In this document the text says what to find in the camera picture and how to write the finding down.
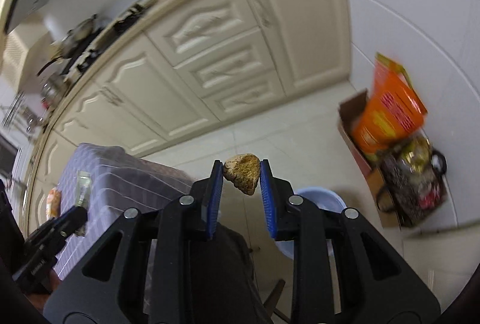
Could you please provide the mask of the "person left hand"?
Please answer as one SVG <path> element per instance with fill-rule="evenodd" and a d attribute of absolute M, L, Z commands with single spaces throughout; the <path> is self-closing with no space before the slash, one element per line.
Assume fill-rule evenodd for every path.
<path fill-rule="evenodd" d="M 58 277 L 54 270 L 49 272 L 49 289 L 50 291 L 43 294 L 29 294 L 26 295 L 29 302 L 32 306 L 39 312 L 43 313 L 47 300 L 51 296 L 51 294 L 59 287 L 62 283 L 62 280 Z"/>

